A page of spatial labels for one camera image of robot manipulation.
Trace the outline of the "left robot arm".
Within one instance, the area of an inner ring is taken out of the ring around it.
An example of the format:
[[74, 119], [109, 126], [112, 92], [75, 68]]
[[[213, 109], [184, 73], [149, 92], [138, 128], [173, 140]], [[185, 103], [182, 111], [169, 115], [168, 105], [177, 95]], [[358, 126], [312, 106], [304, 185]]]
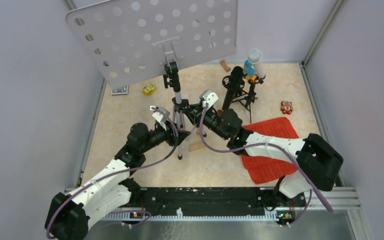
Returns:
[[50, 204], [45, 221], [49, 240], [83, 240], [89, 230], [116, 208], [134, 207], [140, 202], [140, 189], [130, 178], [145, 169], [145, 153], [162, 143], [172, 147], [170, 157], [190, 131], [178, 130], [169, 121], [156, 123], [153, 130], [135, 123], [126, 144], [98, 174], [69, 193], [59, 192]]

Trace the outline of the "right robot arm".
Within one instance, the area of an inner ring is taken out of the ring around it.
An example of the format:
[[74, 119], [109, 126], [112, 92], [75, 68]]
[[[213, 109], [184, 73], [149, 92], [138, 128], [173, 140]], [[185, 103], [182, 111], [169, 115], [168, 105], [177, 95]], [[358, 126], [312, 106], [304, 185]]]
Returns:
[[226, 149], [216, 149], [204, 142], [213, 152], [267, 157], [293, 164], [296, 171], [282, 177], [273, 192], [277, 205], [287, 206], [298, 194], [310, 190], [316, 194], [333, 190], [344, 159], [320, 135], [310, 133], [305, 138], [263, 135], [244, 128], [234, 110], [218, 115], [207, 103], [188, 105], [182, 113], [197, 128], [206, 127], [227, 141]]

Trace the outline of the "white music stand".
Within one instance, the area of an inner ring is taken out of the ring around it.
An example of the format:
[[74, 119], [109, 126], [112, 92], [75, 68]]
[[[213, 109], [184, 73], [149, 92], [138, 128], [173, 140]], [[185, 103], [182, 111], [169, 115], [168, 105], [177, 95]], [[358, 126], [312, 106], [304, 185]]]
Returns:
[[112, 88], [237, 51], [236, 0], [107, 0], [69, 11], [68, 28]]

